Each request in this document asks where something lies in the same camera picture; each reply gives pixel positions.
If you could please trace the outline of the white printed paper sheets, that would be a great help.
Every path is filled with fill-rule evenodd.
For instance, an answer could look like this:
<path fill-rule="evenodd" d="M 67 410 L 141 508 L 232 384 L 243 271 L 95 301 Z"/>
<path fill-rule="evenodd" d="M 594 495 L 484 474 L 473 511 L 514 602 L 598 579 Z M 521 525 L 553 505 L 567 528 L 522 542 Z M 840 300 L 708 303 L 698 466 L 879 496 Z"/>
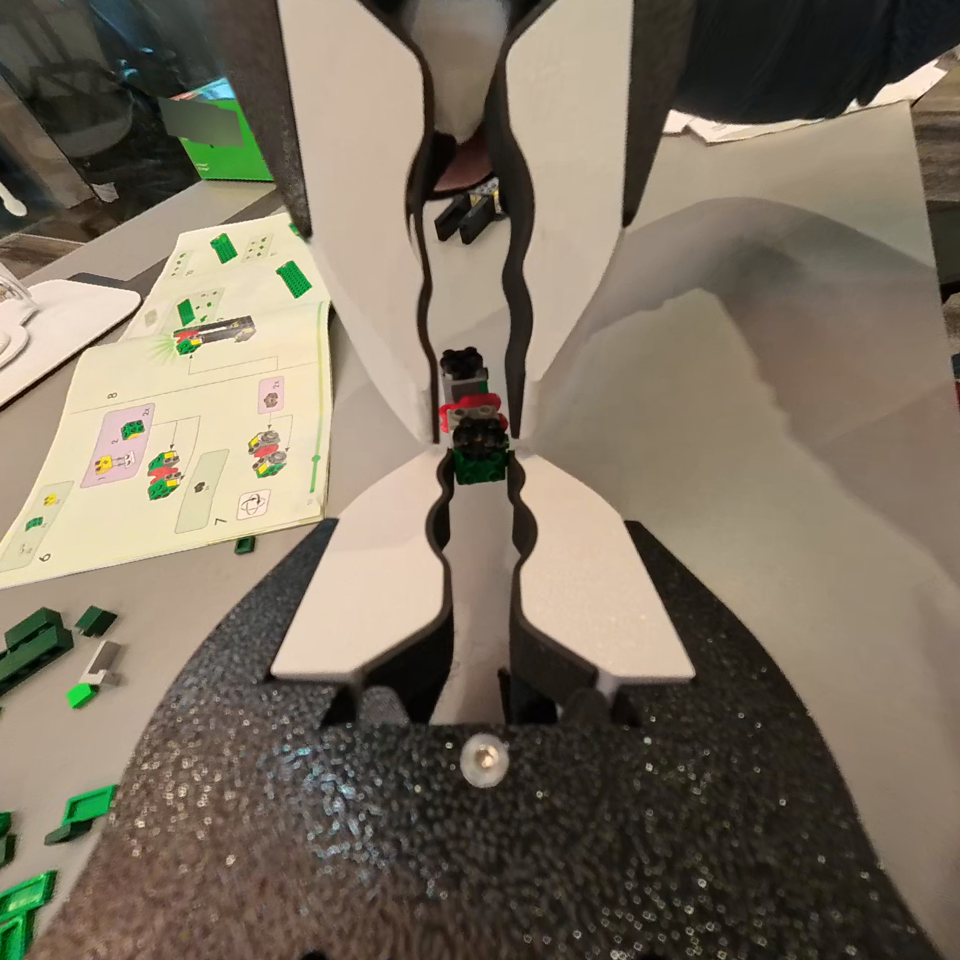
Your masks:
<path fill-rule="evenodd" d="M 884 86 L 870 102 L 866 104 L 851 102 L 844 111 L 844 115 L 897 103 L 913 104 L 928 93 L 948 72 L 949 68 L 937 61 L 931 61 L 908 77 Z M 793 120 L 761 125 L 724 124 L 672 110 L 668 114 L 663 134 L 669 137 L 690 132 L 705 144 L 715 145 L 784 133 L 819 122 L 819 120 Z"/>

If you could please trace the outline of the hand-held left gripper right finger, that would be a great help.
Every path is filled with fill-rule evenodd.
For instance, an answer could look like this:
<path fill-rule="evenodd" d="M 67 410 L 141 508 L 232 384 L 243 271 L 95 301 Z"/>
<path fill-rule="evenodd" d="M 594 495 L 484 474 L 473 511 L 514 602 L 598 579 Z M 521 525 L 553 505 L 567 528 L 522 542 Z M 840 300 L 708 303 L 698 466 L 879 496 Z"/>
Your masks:
<path fill-rule="evenodd" d="M 509 464 L 510 673 L 567 702 L 596 690 L 689 683 L 691 661 L 620 513 L 543 456 Z"/>

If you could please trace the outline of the person's right forearm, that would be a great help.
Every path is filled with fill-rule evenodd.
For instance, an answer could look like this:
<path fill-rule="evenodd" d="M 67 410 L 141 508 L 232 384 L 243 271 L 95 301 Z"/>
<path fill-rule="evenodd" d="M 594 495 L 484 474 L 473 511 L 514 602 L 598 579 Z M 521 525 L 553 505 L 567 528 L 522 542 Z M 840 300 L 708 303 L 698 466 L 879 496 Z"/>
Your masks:
<path fill-rule="evenodd" d="M 833 118 L 958 42 L 957 1 L 699 1 L 672 108 L 730 124 Z"/>

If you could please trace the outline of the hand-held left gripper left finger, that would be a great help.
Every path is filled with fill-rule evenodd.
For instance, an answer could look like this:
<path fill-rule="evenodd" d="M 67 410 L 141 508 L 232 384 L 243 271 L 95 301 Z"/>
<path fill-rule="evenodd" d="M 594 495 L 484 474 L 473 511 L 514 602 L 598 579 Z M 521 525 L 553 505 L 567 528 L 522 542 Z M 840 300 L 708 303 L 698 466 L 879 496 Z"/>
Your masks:
<path fill-rule="evenodd" d="M 448 568 L 428 531 L 449 450 L 424 450 L 342 511 L 270 666 L 273 678 L 358 685 L 438 623 Z"/>

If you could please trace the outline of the white desk lamp base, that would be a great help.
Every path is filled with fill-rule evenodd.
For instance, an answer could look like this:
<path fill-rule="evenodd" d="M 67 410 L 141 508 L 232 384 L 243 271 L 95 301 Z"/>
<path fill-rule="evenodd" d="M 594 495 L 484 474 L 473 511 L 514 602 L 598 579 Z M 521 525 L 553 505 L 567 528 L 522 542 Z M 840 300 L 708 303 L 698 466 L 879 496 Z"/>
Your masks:
<path fill-rule="evenodd" d="M 6 406 L 131 318 L 143 297 L 122 282 L 78 273 L 27 287 L 2 269 L 1 405 Z"/>

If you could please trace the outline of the grey desk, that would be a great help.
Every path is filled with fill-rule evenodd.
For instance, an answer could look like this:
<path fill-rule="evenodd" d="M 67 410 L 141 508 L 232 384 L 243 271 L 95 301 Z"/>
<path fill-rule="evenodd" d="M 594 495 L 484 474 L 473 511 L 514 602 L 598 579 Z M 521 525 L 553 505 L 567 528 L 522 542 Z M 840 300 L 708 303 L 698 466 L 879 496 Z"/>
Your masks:
<path fill-rule="evenodd" d="M 456 493 L 438 720 L 265 682 L 330 526 L 6 591 L 117 611 L 6 699 L 28 958 L 958 958 L 958 415 L 903 108 L 670 138 L 538 452 L 631 522 L 699 673 L 497 728 L 503 486 Z"/>

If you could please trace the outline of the grey mesh office chair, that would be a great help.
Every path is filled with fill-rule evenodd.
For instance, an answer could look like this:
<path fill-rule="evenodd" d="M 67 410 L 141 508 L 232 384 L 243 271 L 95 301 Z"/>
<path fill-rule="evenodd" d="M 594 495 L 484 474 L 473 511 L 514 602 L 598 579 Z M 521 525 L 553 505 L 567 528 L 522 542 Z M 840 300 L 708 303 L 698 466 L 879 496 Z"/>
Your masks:
<path fill-rule="evenodd" d="M 49 100 L 47 133 L 70 161 L 117 147 L 157 113 L 150 99 L 119 78 L 102 55 L 71 56 L 34 72 Z"/>

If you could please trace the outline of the pale green instruction booklet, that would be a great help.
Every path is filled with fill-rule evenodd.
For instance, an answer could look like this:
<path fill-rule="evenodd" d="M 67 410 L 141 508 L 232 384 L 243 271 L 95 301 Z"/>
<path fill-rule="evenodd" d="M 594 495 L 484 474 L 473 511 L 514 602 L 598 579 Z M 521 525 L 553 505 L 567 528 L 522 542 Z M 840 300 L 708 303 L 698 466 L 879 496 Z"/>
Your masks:
<path fill-rule="evenodd" d="M 321 520 L 329 318 L 286 214 L 181 234 L 124 336 L 80 355 L 2 589 Z"/>

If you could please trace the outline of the green toy box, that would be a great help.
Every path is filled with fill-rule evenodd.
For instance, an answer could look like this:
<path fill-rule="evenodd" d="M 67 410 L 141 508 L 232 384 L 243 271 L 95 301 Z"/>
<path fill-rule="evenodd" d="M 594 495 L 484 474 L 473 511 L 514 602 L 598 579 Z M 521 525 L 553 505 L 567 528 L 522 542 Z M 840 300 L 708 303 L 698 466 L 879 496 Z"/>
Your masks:
<path fill-rule="evenodd" d="M 270 183 L 273 177 L 226 78 L 159 98 L 167 133 L 208 181 Z"/>

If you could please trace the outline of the scattered green toy bricks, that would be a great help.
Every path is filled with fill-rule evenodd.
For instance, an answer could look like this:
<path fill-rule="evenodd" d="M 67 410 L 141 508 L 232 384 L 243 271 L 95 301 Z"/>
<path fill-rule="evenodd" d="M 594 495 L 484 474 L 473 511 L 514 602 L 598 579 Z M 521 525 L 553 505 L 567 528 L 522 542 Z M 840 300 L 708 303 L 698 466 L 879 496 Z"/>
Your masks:
<path fill-rule="evenodd" d="M 79 633 L 100 640 L 80 679 L 67 691 L 66 701 L 73 710 L 95 699 L 102 687 L 114 680 L 114 664 L 121 651 L 116 641 L 105 639 L 117 615 L 98 606 L 90 606 L 78 619 Z M 40 607 L 16 623 L 4 634 L 1 655 L 1 692 L 6 694 L 35 676 L 73 649 L 74 634 L 61 614 Z M 66 800 L 61 822 L 47 834 L 44 844 L 58 846 L 87 835 L 95 822 L 106 816 L 114 802 L 116 785 L 75 795 Z M 36 913 L 46 906 L 55 892 L 56 870 L 44 870 L 1 894 L 1 957 L 25 958 L 34 932 Z"/>

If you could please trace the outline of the green and grey brick assembly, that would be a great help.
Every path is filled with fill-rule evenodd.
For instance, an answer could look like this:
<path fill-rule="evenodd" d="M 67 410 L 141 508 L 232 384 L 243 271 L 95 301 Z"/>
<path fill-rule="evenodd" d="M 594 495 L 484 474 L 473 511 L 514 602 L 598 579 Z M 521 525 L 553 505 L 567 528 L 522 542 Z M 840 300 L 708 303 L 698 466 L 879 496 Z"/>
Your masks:
<path fill-rule="evenodd" d="M 511 440 L 499 394 L 474 346 L 446 349 L 439 358 L 440 432 L 450 439 L 456 480 L 461 485 L 506 479 Z"/>

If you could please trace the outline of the small black brick model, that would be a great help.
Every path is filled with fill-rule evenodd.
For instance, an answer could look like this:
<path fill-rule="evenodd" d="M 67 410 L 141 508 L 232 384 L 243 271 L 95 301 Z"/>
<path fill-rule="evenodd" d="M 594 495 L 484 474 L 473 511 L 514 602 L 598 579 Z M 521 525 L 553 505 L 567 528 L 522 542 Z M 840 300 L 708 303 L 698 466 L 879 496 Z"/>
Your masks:
<path fill-rule="evenodd" d="M 470 245 L 489 226 L 507 216 L 500 196 L 499 177 L 494 175 L 456 194 L 438 214 L 434 227 L 439 242 L 445 243 L 457 235 L 462 245 Z"/>

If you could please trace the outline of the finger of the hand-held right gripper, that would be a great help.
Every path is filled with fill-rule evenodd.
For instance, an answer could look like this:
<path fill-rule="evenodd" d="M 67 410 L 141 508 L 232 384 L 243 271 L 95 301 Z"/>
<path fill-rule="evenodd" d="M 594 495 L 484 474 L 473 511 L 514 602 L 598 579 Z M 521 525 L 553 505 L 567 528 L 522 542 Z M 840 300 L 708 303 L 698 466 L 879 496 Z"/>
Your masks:
<path fill-rule="evenodd" d="M 539 2 L 507 34 L 486 107 L 510 213 L 502 283 L 513 438 L 529 445 L 544 381 L 622 233 L 635 2 Z"/>
<path fill-rule="evenodd" d="M 370 2 L 277 3 L 309 246 L 352 346 L 414 438 L 437 443 L 424 202 L 433 91 Z"/>

